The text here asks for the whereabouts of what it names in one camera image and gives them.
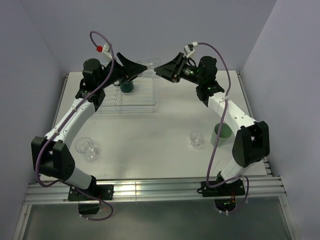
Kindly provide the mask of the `dark teal mug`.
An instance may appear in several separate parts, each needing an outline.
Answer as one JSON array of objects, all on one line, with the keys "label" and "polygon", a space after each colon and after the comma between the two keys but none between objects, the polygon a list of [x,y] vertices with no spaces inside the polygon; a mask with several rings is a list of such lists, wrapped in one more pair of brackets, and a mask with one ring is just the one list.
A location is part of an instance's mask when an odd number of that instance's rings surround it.
[{"label": "dark teal mug", "polygon": [[128,94],[134,90],[134,82],[133,81],[129,81],[129,82],[120,81],[119,87],[123,93]]}]

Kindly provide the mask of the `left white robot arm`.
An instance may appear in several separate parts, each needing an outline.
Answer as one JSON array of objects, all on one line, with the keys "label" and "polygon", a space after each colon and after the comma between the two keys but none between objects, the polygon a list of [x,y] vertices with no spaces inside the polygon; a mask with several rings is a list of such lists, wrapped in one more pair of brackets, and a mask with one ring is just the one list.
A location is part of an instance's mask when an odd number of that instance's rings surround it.
[{"label": "left white robot arm", "polygon": [[79,90],[75,99],[58,124],[44,137],[36,136],[31,141],[33,168],[37,182],[50,187],[40,176],[55,178],[79,189],[79,194],[91,200],[98,193],[97,180],[76,167],[70,146],[85,122],[99,109],[106,96],[104,89],[114,83],[127,84],[148,68],[117,53],[118,59],[111,59],[103,66],[96,58],[83,63]]}]

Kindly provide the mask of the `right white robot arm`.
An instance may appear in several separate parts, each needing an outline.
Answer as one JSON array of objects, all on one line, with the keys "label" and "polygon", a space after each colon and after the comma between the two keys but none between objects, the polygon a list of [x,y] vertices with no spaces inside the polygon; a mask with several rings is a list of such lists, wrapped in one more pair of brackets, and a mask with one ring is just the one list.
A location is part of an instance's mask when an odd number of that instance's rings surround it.
[{"label": "right white robot arm", "polygon": [[154,69],[157,76],[178,83],[181,79],[196,84],[198,99],[220,116],[235,135],[232,147],[232,159],[218,173],[218,182],[208,188],[216,188],[222,195],[229,194],[234,183],[243,177],[246,170],[261,161],[270,153],[269,127],[265,121],[256,121],[232,100],[216,80],[217,60],[203,56],[197,66],[190,65],[187,57],[179,53],[173,60]]}]

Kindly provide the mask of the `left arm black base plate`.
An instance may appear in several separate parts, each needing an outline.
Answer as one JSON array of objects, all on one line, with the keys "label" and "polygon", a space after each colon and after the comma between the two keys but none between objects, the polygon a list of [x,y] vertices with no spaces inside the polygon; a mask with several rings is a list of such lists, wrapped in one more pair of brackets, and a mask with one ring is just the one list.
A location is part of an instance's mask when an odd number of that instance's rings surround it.
[{"label": "left arm black base plate", "polygon": [[86,195],[92,196],[100,200],[112,200],[114,194],[114,185],[113,184],[98,184],[95,189],[69,189],[67,200],[69,202],[81,202],[81,201],[93,201],[92,198],[87,197]]}]

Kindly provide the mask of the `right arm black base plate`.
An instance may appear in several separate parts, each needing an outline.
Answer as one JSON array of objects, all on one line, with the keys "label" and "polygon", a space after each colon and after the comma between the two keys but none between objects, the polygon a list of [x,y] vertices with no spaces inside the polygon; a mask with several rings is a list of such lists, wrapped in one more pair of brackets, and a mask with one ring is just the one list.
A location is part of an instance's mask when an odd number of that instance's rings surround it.
[{"label": "right arm black base plate", "polygon": [[215,188],[209,188],[206,182],[202,181],[197,193],[201,194],[203,197],[231,197],[232,195],[244,196],[246,190],[241,179],[232,183],[224,183]]}]

